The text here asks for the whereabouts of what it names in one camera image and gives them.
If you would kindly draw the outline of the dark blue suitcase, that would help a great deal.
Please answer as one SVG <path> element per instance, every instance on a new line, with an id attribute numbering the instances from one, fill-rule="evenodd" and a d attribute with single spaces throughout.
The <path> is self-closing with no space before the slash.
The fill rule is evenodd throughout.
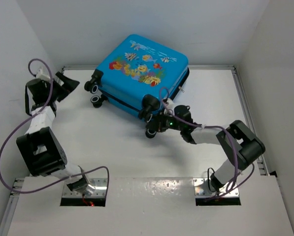
<path id="1" fill-rule="evenodd" d="M 185 83 L 188 58 L 181 52 L 131 34 L 94 70 L 84 89 L 99 108 L 107 100 L 114 106 L 145 121 L 147 138 L 167 128 L 162 99 L 171 100 Z"/>

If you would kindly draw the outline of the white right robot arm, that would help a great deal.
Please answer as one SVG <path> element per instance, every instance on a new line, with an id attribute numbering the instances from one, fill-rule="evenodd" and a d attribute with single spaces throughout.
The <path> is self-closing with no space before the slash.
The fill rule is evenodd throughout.
<path id="1" fill-rule="evenodd" d="M 190 107 L 175 104 L 171 99 L 162 100 L 164 106 L 159 129 L 179 131 L 182 139 L 192 145 L 212 144 L 222 148 L 227 159 L 208 175 L 205 188 L 210 193 L 220 194 L 235 188 L 237 177 L 265 153 L 264 143 L 241 120 L 229 125 L 203 125 L 192 119 Z"/>

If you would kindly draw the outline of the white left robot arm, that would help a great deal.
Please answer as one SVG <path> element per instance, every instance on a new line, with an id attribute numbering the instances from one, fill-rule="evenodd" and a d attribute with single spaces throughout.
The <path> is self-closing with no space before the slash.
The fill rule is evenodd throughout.
<path id="1" fill-rule="evenodd" d="M 84 195 L 89 185 L 88 178 L 80 166 L 68 161 L 52 131 L 57 115 L 56 103 L 64 100 L 80 83 L 61 72 L 55 75 L 58 81 L 51 80 L 39 68 L 34 79 L 26 83 L 25 92 L 30 92 L 34 101 L 29 105 L 29 97 L 25 96 L 26 113 L 32 120 L 25 134 L 16 139 L 16 144 L 32 176 L 54 176 L 62 179 L 70 191 Z"/>

